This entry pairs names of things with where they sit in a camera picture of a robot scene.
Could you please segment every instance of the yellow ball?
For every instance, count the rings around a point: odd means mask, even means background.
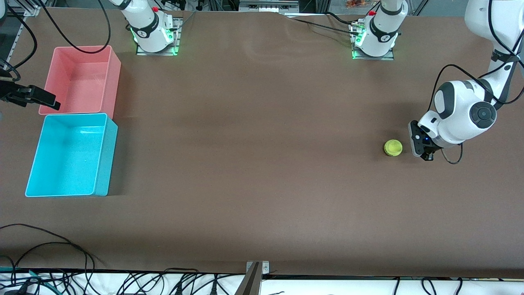
[[[398,156],[402,152],[402,143],[396,139],[390,139],[384,144],[384,152],[388,156]]]

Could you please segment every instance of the brown table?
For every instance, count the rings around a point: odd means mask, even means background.
[[[77,45],[105,40],[100,10],[52,13]],[[106,269],[242,272],[269,260],[277,273],[522,276],[524,103],[467,141],[459,165],[409,150],[407,124],[442,66],[480,75],[489,63],[491,43],[461,18],[408,17],[395,61],[381,62],[352,60],[344,34],[274,13],[197,13],[179,56],[139,57],[123,15],[108,14],[122,62],[110,195],[26,198],[43,117],[2,103],[0,224],[55,231]],[[39,44],[21,83],[43,87],[67,43],[43,13],[28,24]],[[24,32],[12,61],[30,49]],[[382,152],[392,138],[399,157]],[[11,228],[0,252],[50,240]],[[83,267],[83,257],[49,247],[21,266]]]

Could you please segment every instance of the cyan bin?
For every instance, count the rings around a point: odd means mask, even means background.
[[[47,115],[26,196],[106,196],[117,130],[105,113]]]

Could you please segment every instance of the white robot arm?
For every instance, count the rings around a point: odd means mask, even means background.
[[[149,6],[147,0],[109,0],[126,17],[135,41],[147,52],[159,52],[173,43],[173,17]]]
[[[7,15],[7,3],[6,0],[0,0],[0,20],[4,19]]]
[[[491,28],[502,43],[522,50],[524,0],[470,0],[465,21],[475,34],[493,42],[488,75],[475,80],[449,81],[433,97],[435,111],[420,121],[411,121],[411,149],[415,156],[433,160],[433,153],[449,148],[487,131],[497,119],[497,110],[506,102],[511,78],[519,58],[496,40],[490,29],[488,8],[492,6]]]
[[[398,37],[398,29],[408,15],[406,0],[382,0],[375,15],[367,15],[359,19],[364,23],[364,32],[355,46],[365,54],[373,57],[385,55],[394,45]]]

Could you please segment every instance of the pink bin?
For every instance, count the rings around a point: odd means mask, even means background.
[[[96,51],[101,47],[79,48]],[[106,113],[112,119],[120,65],[111,46],[97,54],[85,54],[73,47],[55,48],[45,90],[55,94],[62,105],[59,111],[40,106],[38,113]]]

